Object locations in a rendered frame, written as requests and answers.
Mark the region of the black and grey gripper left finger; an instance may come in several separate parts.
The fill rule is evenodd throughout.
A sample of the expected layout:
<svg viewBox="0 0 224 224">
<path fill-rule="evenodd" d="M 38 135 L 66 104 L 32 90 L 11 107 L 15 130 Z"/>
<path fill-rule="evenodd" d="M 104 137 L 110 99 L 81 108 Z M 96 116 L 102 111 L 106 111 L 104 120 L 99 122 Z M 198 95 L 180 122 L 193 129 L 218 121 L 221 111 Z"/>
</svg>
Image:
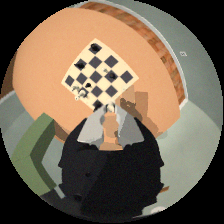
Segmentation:
<svg viewBox="0 0 224 224">
<path fill-rule="evenodd" d="M 90 150 L 90 145 L 96 145 L 98 150 L 104 142 L 103 124 L 107 113 L 107 104 L 87 118 L 84 118 L 68 135 L 62 150 L 58 167 L 62 168 L 65 161 L 73 153 L 81 150 Z M 101 122 L 101 123 L 100 123 Z"/>
</svg>

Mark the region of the chessboard with pieces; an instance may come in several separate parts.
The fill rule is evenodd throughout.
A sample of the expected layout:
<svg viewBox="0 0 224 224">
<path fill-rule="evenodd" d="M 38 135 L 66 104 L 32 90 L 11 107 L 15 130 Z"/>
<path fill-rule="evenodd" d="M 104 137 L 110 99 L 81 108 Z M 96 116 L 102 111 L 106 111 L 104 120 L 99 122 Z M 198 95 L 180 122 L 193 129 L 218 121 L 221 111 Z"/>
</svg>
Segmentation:
<svg viewBox="0 0 224 224">
<path fill-rule="evenodd" d="M 90 46 L 93 43 L 98 47 L 96 51 L 93 51 Z M 77 96 L 81 90 L 84 90 L 86 94 L 81 96 L 80 100 L 94 110 L 96 101 L 101 103 L 99 107 L 101 108 L 108 98 L 115 100 L 139 78 L 113 50 L 101 41 L 95 38 L 90 44 L 72 63 L 61 83 L 68 90 L 77 84 L 79 88 L 72 93 Z M 83 67 L 78 68 L 74 63 L 83 63 Z M 102 67 L 106 67 L 107 71 L 102 72 Z M 114 73 L 115 77 L 110 78 L 110 73 Z M 91 83 L 91 87 L 85 88 L 88 82 Z"/>
</svg>

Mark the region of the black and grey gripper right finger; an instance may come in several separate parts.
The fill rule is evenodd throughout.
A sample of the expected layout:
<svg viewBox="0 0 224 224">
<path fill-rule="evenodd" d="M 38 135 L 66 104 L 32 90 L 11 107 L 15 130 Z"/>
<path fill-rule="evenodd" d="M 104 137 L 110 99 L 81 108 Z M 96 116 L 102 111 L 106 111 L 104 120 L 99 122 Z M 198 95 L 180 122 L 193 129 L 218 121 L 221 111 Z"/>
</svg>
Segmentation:
<svg viewBox="0 0 224 224">
<path fill-rule="evenodd" d="M 151 131 L 136 117 L 114 104 L 114 113 L 116 114 L 116 112 L 116 121 L 119 123 L 117 139 L 118 143 L 122 145 L 122 150 L 125 145 L 130 144 L 132 149 L 151 154 L 157 160 L 160 168 L 164 166 L 158 143 Z"/>
</svg>

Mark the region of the black chess piece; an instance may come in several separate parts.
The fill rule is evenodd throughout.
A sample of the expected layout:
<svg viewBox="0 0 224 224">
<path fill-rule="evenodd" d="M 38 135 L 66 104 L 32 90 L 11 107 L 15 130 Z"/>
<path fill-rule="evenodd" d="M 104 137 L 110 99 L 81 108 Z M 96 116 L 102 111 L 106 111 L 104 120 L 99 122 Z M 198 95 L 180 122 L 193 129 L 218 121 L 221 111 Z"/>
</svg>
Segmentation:
<svg viewBox="0 0 224 224">
<path fill-rule="evenodd" d="M 93 112 L 97 111 L 98 107 L 100 107 L 100 106 L 101 106 L 101 103 L 99 101 L 96 101 L 95 102 L 95 108 L 94 108 Z"/>
<path fill-rule="evenodd" d="M 96 50 L 98 49 L 98 47 L 97 47 L 97 46 L 95 46 L 95 44 L 94 44 L 94 43 L 93 43 L 93 44 L 91 44 L 90 46 L 92 47 L 92 50 L 93 50 L 93 51 L 96 51 Z"/>
<path fill-rule="evenodd" d="M 83 67 L 83 63 L 74 64 L 74 66 L 78 66 L 78 68 L 82 68 Z"/>
</svg>

